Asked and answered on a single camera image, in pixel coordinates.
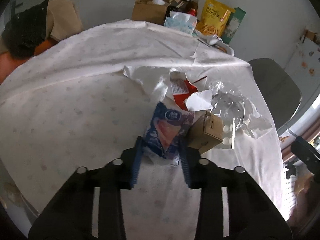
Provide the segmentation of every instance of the open cardboard box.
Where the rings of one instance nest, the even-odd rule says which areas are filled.
[[[163,1],[164,5],[157,5],[152,4],[152,0],[136,0],[131,19],[163,25],[170,0]]]
[[[203,154],[220,144],[222,135],[223,121],[207,111],[189,129],[188,147],[197,149],[200,154]]]

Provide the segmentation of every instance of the gray chair back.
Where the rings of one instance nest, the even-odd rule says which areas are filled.
[[[296,113],[302,99],[301,91],[274,60],[258,58],[249,63],[254,80],[279,130]]]

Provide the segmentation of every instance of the teal object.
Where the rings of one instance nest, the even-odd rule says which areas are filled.
[[[229,20],[227,22],[227,27],[224,30],[221,39],[225,44],[229,44],[232,37],[235,35],[236,30],[239,28],[246,12],[241,8],[235,8],[236,12],[231,13]]]

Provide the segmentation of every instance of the oval logo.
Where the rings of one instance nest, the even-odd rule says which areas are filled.
[[[173,120],[173,121],[179,121],[181,118],[181,114],[176,110],[168,110],[165,112],[165,115],[167,120]]]

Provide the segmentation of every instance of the yellow chip bag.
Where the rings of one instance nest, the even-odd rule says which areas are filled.
[[[201,21],[196,29],[203,35],[222,35],[229,16],[235,10],[216,0],[206,0],[202,9]]]

